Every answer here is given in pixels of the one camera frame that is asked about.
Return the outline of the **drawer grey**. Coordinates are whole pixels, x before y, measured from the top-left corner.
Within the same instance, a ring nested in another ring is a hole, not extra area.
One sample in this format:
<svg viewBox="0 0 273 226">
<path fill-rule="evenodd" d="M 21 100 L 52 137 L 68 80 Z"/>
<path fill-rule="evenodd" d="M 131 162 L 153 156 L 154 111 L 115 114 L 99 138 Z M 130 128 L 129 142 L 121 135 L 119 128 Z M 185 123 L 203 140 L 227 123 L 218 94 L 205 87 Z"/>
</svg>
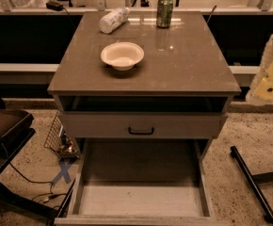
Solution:
<svg viewBox="0 0 273 226">
<path fill-rule="evenodd" d="M 102 139 L 85 144 L 56 226 L 228 226 L 215 218 L 194 140 Z"/>
</svg>

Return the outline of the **grey drawer cabinet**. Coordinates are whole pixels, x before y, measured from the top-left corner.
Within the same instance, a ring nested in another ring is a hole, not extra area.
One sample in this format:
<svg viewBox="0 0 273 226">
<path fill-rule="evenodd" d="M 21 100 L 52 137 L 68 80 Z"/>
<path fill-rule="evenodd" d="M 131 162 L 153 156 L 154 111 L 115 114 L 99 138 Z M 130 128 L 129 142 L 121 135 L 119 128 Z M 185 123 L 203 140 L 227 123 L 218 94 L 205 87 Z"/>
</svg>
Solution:
<svg viewBox="0 0 273 226">
<path fill-rule="evenodd" d="M 160 29 L 155 12 L 134 11 L 110 35 L 85 13 L 48 88 L 61 112 L 226 113 L 240 88 L 202 15 L 176 11 Z M 126 72 L 102 62 L 109 44 L 129 41 L 144 58 Z"/>
</svg>

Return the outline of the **white paper bowl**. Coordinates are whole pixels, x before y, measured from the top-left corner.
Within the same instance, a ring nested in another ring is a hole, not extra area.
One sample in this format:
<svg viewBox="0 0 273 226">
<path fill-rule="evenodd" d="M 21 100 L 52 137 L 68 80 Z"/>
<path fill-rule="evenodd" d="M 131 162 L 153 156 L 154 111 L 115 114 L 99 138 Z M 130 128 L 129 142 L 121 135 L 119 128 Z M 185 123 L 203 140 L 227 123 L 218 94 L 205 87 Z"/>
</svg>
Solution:
<svg viewBox="0 0 273 226">
<path fill-rule="evenodd" d="M 118 71 L 132 69 L 143 57 L 143 49 L 131 42 L 112 43 L 101 52 L 101 60 Z"/>
</svg>

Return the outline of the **white plastic bottle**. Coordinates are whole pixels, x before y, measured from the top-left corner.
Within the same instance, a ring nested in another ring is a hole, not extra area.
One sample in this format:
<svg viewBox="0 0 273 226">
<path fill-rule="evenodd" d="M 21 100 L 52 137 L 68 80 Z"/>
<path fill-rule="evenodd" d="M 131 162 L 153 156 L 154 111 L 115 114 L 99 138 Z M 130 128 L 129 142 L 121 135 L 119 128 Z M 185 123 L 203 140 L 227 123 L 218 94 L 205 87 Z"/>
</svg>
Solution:
<svg viewBox="0 0 273 226">
<path fill-rule="evenodd" d="M 100 30 L 110 34 L 128 20 L 129 8 L 116 8 L 106 14 L 99 22 Z"/>
</svg>

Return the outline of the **blue tape cross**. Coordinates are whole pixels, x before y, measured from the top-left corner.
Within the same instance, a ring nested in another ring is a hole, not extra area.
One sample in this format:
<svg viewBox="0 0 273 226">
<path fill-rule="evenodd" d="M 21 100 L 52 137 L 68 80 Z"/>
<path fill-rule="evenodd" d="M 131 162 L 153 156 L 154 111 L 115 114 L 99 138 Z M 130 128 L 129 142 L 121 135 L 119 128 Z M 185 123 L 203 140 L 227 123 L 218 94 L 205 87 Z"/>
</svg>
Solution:
<svg viewBox="0 0 273 226">
<path fill-rule="evenodd" d="M 55 176 L 52 181 L 52 184 L 55 185 L 61 178 L 64 179 L 66 184 L 69 184 L 72 179 L 69 174 L 69 168 L 76 161 L 75 158 L 71 158 L 70 160 L 60 160 L 58 165 L 60 166 L 60 172 Z"/>
</svg>

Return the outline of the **green soda can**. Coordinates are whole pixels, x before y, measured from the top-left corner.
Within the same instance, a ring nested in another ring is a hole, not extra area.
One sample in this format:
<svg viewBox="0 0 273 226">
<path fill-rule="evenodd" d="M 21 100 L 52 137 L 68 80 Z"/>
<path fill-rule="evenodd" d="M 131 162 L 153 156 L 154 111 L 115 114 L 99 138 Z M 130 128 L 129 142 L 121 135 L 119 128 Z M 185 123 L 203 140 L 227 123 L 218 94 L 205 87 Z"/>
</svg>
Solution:
<svg viewBox="0 0 273 226">
<path fill-rule="evenodd" d="M 173 0 L 158 0 L 156 25 L 160 28 L 168 28 L 171 23 Z"/>
</svg>

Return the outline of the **black metal stand leg left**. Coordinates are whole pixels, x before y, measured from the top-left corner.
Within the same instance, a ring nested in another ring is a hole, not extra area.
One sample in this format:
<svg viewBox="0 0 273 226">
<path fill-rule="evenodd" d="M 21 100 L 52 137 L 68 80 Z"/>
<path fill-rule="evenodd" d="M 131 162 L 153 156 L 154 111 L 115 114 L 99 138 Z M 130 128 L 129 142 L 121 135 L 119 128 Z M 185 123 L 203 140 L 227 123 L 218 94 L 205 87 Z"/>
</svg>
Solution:
<svg viewBox="0 0 273 226">
<path fill-rule="evenodd" d="M 57 208 L 57 213 L 56 213 L 56 218 L 63 218 L 64 215 L 67 213 L 67 210 L 69 208 L 69 204 L 71 201 L 72 197 L 72 192 L 73 192 L 73 186 L 74 182 L 72 182 L 68 192 L 65 195 L 65 198 L 63 199 L 61 205 Z"/>
</svg>

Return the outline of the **black metal stand leg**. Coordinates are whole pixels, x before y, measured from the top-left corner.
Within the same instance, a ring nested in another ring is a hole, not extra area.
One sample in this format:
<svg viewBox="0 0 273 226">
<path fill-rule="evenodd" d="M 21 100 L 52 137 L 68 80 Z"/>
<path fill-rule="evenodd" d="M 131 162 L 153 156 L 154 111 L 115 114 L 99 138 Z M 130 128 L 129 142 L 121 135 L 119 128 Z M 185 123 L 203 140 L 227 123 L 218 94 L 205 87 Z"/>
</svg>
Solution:
<svg viewBox="0 0 273 226">
<path fill-rule="evenodd" d="M 273 183 L 273 171 L 260 174 L 252 174 L 242 155 L 240 154 L 240 152 L 238 152 L 235 146 L 231 147 L 231 156 L 238 163 L 239 168 L 242 170 L 244 176 L 246 177 L 253 193 L 261 204 L 265 212 L 265 221 L 273 224 L 273 210 L 260 188 L 261 184 Z"/>
<path fill-rule="evenodd" d="M 63 218 L 64 215 L 67 213 L 67 210 L 69 208 L 69 204 L 71 201 L 72 197 L 72 192 L 73 192 L 73 186 L 74 182 L 72 182 L 68 192 L 65 195 L 65 198 L 63 199 L 61 205 L 57 208 L 57 213 L 56 213 L 56 218 Z"/>
</svg>

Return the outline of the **black power adapter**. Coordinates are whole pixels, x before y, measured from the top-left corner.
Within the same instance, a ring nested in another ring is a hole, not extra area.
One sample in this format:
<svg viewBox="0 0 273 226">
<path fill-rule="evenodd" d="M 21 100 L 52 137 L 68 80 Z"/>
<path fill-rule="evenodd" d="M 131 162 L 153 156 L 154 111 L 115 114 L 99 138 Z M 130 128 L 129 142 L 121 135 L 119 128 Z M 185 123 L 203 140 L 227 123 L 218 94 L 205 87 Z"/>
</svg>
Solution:
<svg viewBox="0 0 273 226">
<path fill-rule="evenodd" d="M 55 1 L 47 2 L 46 7 L 48 9 L 55 10 L 55 11 L 61 11 L 63 9 L 63 5 Z"/>
</svg>

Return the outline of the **brown chair seat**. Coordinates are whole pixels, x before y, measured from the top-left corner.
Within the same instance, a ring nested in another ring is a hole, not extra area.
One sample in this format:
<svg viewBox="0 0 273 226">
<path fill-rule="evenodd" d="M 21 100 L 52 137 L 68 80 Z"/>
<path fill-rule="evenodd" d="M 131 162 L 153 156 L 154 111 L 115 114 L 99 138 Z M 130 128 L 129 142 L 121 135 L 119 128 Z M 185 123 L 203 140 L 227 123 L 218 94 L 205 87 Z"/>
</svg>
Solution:
<svg viewBox="0 0 273 226">
<path fill-rule="evenodd" d="M 34 117 L 21 109 L 7 109 L 0 97 L 0 145 L 6 148 L 26 129 L 29 129 Z"/>
</svg>

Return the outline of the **black metal stand leg right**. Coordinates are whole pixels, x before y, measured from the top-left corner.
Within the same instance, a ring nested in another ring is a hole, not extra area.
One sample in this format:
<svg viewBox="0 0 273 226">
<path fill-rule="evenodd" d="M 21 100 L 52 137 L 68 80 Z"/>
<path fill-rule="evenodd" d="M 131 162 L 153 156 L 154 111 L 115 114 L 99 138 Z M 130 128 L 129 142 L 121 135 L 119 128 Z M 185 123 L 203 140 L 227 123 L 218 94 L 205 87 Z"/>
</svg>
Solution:
<svg viewBox="0 0 273 226">
<path fill-rule="evenodd" d="M 240 154 L 240 152 L 238 152 L 235 146 L 231 147 L 231 156 L 238 163 L 239 168 L 242 170 L 244 176 L 246 177 L 253 193 L 261 204 L 265 212 L 265 221 L 273 224 L 273 210 L 260 188 L 261 184 L 273 183 L 273 171 L 260 174 L 252 174 L 242 155 Z"/>
</svg>

